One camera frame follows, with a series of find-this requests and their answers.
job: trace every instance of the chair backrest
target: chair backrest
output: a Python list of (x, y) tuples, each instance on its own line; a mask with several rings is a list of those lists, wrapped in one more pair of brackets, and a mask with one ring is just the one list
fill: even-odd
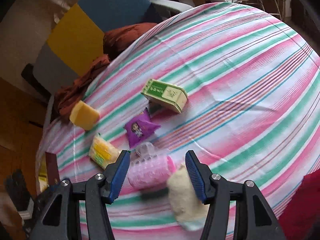
[(149, 0), (79, 0), (42, 47), (34, 77), (54, 94), (103, 54), (104, 32), (141, 22), (161, 22)]

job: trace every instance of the yellow sponge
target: yellow sponge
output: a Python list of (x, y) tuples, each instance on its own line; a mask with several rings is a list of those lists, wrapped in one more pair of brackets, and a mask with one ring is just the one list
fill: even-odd
[(69, 119), (74, 125), (91, 130), (99, 119), (99, 112), (83, 101), (79, 101), (73, 107)]

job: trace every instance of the gray armrest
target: gray armrest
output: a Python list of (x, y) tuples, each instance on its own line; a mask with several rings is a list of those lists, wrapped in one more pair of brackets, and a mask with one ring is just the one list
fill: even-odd
[(170, 1), (170, 0), (150, 0), (150, 2), (157, 8), (164, 8), (171, 12), (181, 13), (193, 8), (191, 5)]

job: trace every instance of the green box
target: green box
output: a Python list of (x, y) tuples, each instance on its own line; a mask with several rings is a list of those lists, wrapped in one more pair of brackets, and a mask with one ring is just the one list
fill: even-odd
[(160, 104), (176, 113), (181, 113), (188, 95), (182, 87), (159, 80), (150, 79), (142, 88), (141, 94), (149, 101)]

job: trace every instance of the brown cloth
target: brown cloth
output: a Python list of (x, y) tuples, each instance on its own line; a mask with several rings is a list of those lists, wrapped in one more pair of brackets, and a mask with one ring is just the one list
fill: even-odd
[(53, 108), (62, 120), (69, 121), (72, 108), (82, 99), (90, 83), (108, 67), (110, 62), (156, 25), (156, 23), (140, 23), (105, 33), (103, 38), (104, 55), (92, 62), (86, 74), (77, 78), (71, 86), (61, 88), (54, 95)]
[(71, 86), (61, 88), (55, 93), (53, 108), (62, 117), (62, 120), (69, 121), (72, 108), (81, 100), (90, 83), (109, 64), (109, 56), (104, 54), (92, 62), (89, 71), (77, 78)]

